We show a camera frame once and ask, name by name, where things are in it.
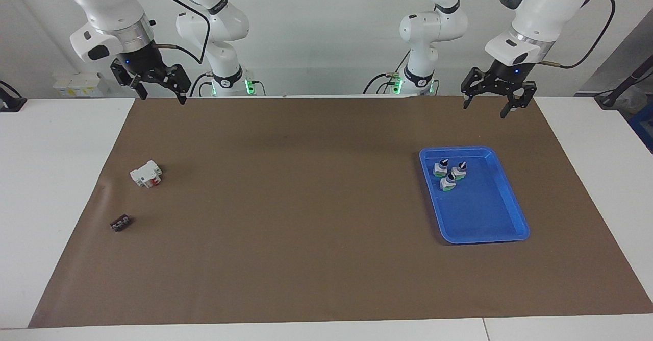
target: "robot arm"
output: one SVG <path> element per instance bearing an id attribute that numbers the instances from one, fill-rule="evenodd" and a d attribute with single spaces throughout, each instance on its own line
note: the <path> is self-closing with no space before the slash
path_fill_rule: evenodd
<path id="1" fill-rule="evenodd" d="M 508 103 L 501 112 L 505 118 L 509 111 L 529 105 L 537 86 L 533 81 L 525 81 L 526 77 L 546 57 L 564 25 L 589 0 L 499 1 L 515 11 L 515 20 L 510 29 L 485 46 L 485 51 L 495 59 L 489 71 L 472 68 L 461 88 L 464 108 L 472 97 L 485 92 L 507 96 Z M 516 96 L 515 92 L 520 90 L 523 94 Z"/>
<path id="2" fill-rule="evenodd" d="M 243 39 L 249 33 L 249 20 L 229 0 L 191 0 L 206 9 L 210 22 L 210 35 L 206 45 L 206 58 L 211 65 L 213 86 L 217 96 L 247 96 L 254 94 L 252 74 L 244 69 L 234 48 L 227 41 Z M 202 48 L 206 35 L 204 20 L 191 13 L 177 17 L 177 32 Z"/>
<path id="3" fill-rule="evenodd" d="M 467 31 L 467 15 L 460 9 L 460 0 L 431 1 L 434 11 L 409 15 L 401 21 L 401 38 L 411 47 L 408 65 L 401 72 L 402 94 L 425 94 L 438 61 L 433 43 L 461 38 Z"/>
<path id="4" fill-rule="evenodd" d="M 186 101 L 190 80 L 180 64 L 166 66 L 154 43 L 153 22 L 147 20 L 137 0 L 75 0 L 89 22 L 70 36 L 70 42 L 86 61 L 116 56 L 111 65 L 118 82 L 136 90 L 141 99 L 147 91 L 141 82 L 157 83 Z"/>

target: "white table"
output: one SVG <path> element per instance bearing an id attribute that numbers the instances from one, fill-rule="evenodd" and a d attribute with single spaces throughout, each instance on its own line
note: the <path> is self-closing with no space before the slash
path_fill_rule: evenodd
<path id="1" fill-rule="evenodd" d="M 592 99 L 538 98 L 590 197 L 653 298 L 653 155 Z M 650 340 L 653 315 L 23 329 L 133 99 L 32 100 L 0 115 L 0 341 L 5 339 Z M 626 180 L 616 165 L 638 174 Z M 40 181 L 56 180 L 57 190 Z"/>

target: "green light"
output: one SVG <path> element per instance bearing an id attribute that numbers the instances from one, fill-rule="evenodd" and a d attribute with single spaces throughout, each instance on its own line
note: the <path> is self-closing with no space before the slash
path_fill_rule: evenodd
<path id="1" fill-rule="evenodd" d="M 254 94 L 254 84 L 250 80 L 245 80 L 245 87 L 247 87 L 247 94 Z"/>
<path id="2" fill-rule="evenodd" d="M 396 81 L 396 82 L 394 83 L 394 87 L 392 88 L 392 92 L 394 92 L 394 94 L 399 94 L 399 93 L 401 93 L 401 86 L 402 86 L 402 85 L 404 85 L 404 81 L 403 81 L 403 80 L 399 79 L 398 81 Z"/>

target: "brown mat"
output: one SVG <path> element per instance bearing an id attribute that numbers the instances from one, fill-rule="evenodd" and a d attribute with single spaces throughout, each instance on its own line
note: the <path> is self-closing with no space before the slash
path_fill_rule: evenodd
<path id="1" fill-rule="evenodd" d="M 137 101 L 30 327 L 653 312 L 537 106 L 504 103 Z M 418 151 L 447 145 L 496 150 L 530 239 L 444 242 Z"/>

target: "blue tray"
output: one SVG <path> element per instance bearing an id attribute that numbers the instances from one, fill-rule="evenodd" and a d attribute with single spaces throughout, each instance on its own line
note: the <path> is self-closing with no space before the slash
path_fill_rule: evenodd
<path id="1" fill-rule="evenodd" d="M 529 225 L 496 153 L 488 147 L 426 148 L 419 153 L 442 236 L 450 243 L 525 240 Z M 453 167 L 467 161 L 467 176 L 443 192 L 433 168 L 442 159 Z"/>

